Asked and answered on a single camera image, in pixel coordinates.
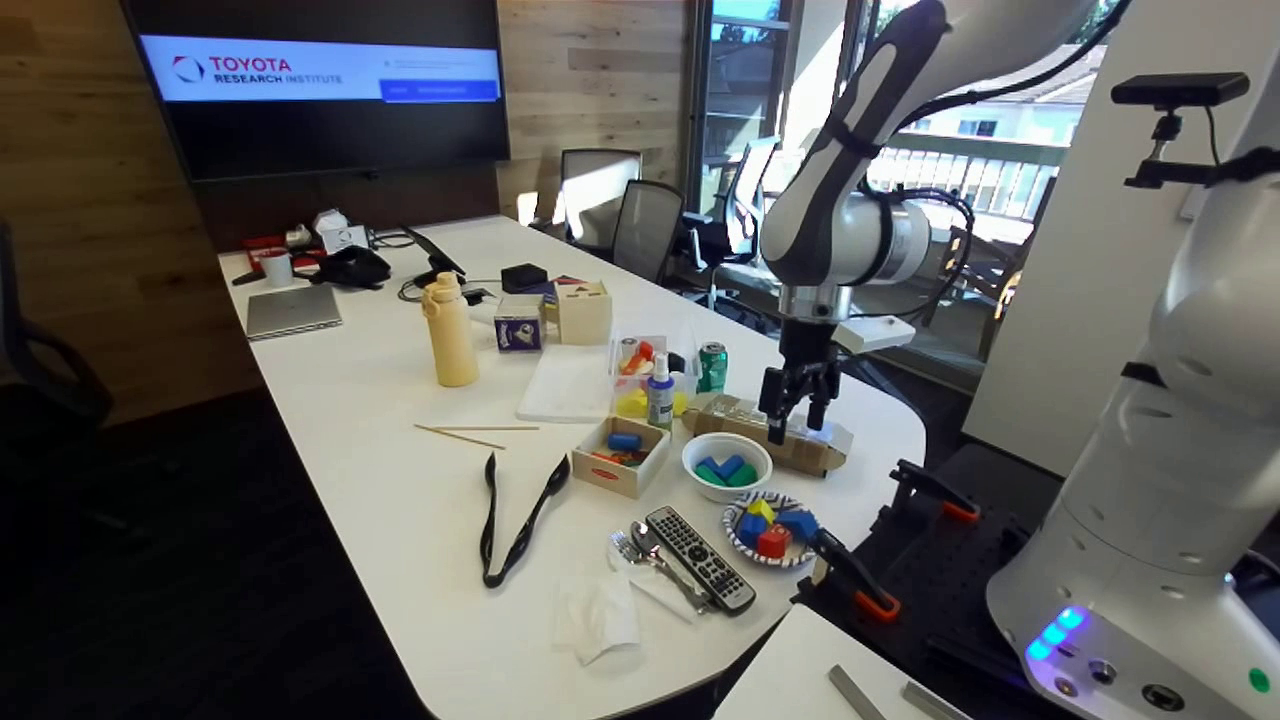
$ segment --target cardboard box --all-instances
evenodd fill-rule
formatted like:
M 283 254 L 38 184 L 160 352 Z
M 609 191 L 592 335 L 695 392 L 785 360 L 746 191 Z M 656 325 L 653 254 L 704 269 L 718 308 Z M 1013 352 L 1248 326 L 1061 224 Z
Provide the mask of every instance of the cardboard box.
M 695 395 L 684 413 L 692 436 L 702 433 L 741 433 L 770 449 L 775 469 L 824 480 L 850 460 L 852 436 L 841 422 L 828 422 L 824 436 L 803 428 L 803 416 L 794 416 L 790 441 L 770 444 L 770 421 L 757 405 L 726 392 Z
M 547 317 L 559 345 L 609 345 L 611 300 L 598 280 L 555 280 Z
M 640 436 L 640 456 L 644 460 L 640 465 L 609 460 L 602 449 L 609 449 L 611 433 Z M 665 469 L 665 452 L 667 452 L 667 433 L 665 428 L 653 428 L 653 422 L 640 422 L 640 421 L 630 421 L 630 416 L 609 416 L 609 421 L 602 421 L 592 428 L 592 436 L 583 436 L 573 449 L 570 471 L 577 480 L 590 480 L 590 485 L 602 485 L 602 487 L 611 487 L 611 493 L 623 493 L 623 496 L 644 496 L 644 487 Z

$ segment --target small bowl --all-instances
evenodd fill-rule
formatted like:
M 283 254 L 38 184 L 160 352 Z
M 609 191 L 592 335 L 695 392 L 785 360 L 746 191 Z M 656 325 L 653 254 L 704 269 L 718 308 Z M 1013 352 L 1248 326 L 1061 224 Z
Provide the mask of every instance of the small bowl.
M 736 534 L 741 517 L 746 517 L 757 501 L 770 501 L 775 511 L 801 508 L 794 496 L 780 496 L 780 493 L 741 496 L 741 501 L 728 504 L 728 511 L 726 511 L 726 534 L 728 534 L 728 545 L 734 545 L 746 558 L 754 558 L 754 564 L 759 564 L 759 568 L 803 568 L 815 551 L 812 551 L 808 545 L 801 545 L 801 538 L 794 538 L 790 555 L 759 555 L 754 545 L 746 545 L 746 538 Z
M 726 465 L 728 456 L 741 456 L 746 465 L 757 469 L 757 480 L 754 485 L 718 485 L 718 480 L 704 480 L 695 475 L 695 465 L 711 456 L 718 465 Z M 704 433 L 704 436 L 692 436 L 679 452 L 679 465 L 684 465 L 684 475 L 702 487 L 704 501 L 711 504 L 728 504 L 728 501 L 741 501 L 741 496 L 754 496 L 770 485 L 773 475 L 773 456 L 770 449 L 759 449 L 754 436 L 741 436 L 741 433 Z

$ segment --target curved table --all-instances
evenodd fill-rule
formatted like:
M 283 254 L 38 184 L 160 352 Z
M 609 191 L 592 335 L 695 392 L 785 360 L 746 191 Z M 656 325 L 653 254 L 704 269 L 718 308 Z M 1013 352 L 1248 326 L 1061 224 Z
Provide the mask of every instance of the curved table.
M 420 230 L 468 280 L 497 280 L 506 262 L 609 280 L 615 335 L 660 333 L 684 348 L 719 340 L 734 356 L 728 392 L 736 395 L 757 395 L 766 365 L 780 360 L 773 340 L 514 220 L 488 214 Z M 408 680 L 438 714 L 611 714 L 644 709 L 711 680 L 790 610 L 803 568 L 770 570 L 734 555 L 719 534 L 719 508 L 684 480 L 677 449 L 640 501 L 573 480 L 544 508 L 525 564 L 506 586 L 488 590 L 475 551 L 488 511 L 479 480 L 488 449 L 427 436 L 413 422 L 518 421 L 541 356 L 500 356 L 488 325 L 491 303 L 479 303 L 474 320 L 479 385 L 440 389 L 424 317 L 418 303 L 398 300 L 398 289 L 424 270 L 427 254 L 398 248 L 386 261 L 391 262 L 386 292 L 340 292 L 340 326 L 258 340 L 251 356 Z M 232 280 L 244 270 L 244 254 L 221 254 L 221 269 Z M 227 282 L 240 325 L 251 292 L 266 289 Z M 924 422 L 901 400 L 855 381 L 841 385 L 828 421 L 852 433 L 852 460 L 828 480 L 775 471 L 773 487 L 795 496 L 855 545 L 895 487 L 888 469 L 924 456 Z M 547 471 L 590 433 L 592 422 L 541 422 L 514 436 L 475 433 L 510 444 L 500 452 L 500 555 Z M 555 645 L 555 609 L 570 590 L 609 570 L 609 532 L 656 504 L 679 508 L 757 585 L 757 604 L 746 617 L 711 610 L 684 622 L 638 590 L 640 645 L 580 664 L 577 651 Z

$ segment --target white table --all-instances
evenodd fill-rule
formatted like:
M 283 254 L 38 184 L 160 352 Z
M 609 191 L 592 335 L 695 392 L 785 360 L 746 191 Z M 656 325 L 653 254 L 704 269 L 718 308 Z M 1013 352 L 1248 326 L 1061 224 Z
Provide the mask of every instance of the white table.
M 718 720 L 824 720 L 855 714 L 852 703 L 828 680 L 831 666 L 845 666 L 850 680 L 870 696 L 870 703 L 888 720 L 963 720 L 963 710 L 909 672 L 886 664 L 872 646 L 845 636 L 838 622 L 815 617 L 803 604 L 794 604 L 785 622 L 770 636 L 747 672 L 734 683 Z
M 757 395 L 773 340 L 728 325 L 650 280 L 602 262 L 559 241 L 514 220 L 463 220 L 424 226 L 468 280 L 497 280 L 506 262 L 609 280 L 611 333 L 665 333 L 677 345 L 728 345 L 728 392 Z M 677 452 L 644 493 L 630 501 L 592 485 L 570 485 L 547 504 L 544 522 L 506 586 L 479 585 L 479 522 L 488 493 L 485 449 L 418 433 L 418 421 L 518 421 L 535 356 L 491 348 L 488 308 L 475 308 L 479 385 L 440 389 L 433 376 L 427 326 L 418 303 L 400 303 L 400 280 L 427 269 L 420 248 L 386 250 L 391 280 L 386 292 L 340 292 L 340 326 L 258 340 L 258 367 L 282 421 L 315 485 L 315 496 L 357 564 L 357 575 L 391 636 L 391 646 L 420 698 L 440 714 L 609 714 L 644 709 L 726 672 L 759 639 L 794 598 L 801 570 L 766 570 L 734 555 L 719 534 L 719 508 L 704 504 L 679 471 Z M 221 254 L 223 277 L 240 277 L 244 254 Z M 244 303 L 260 282 L 227 282 L 244 325 Z M 828 421 L 852 428 L 852 460 L 828 480 L 775 471 L 773 487 L 803 501 L 838 534 L 855 545 L 878 508 L 894 496 L 888 469 L 920 460 L 924 428 L 901 400 L 841 385 Z M 592 422 L 541 422 L 541 433 L 488 436 L 500 452 L 500 555 L 529 517 L 547 471 Z M 746 617 L 677 620 L 638 595 L 640 645 L 580 664 L 555 646 L 554 617 L 570 586 L 609 570 L 603 538 L 644 508 L 677 504 L 734 564 L 757 585 Z

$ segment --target chopstick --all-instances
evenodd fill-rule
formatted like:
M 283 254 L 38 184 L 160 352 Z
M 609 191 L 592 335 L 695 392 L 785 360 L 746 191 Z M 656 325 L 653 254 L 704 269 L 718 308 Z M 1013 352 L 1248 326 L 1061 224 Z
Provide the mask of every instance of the chopstick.
M 433 436 L 449 436 L 449 441 L 460 441 L 460 444 L 475 444 L 475 449 L 491 449 L 491 452 L 506 452 L 510 444 L 488 444 L 479 436 L 460 436 L 460 433 L 449 433 L 449 428 L 433 428 L 433 422 L 413 422 L 420 433 L 433 433 Z
M 418 422 L 424 433 L 535 433 L 535 422 Z

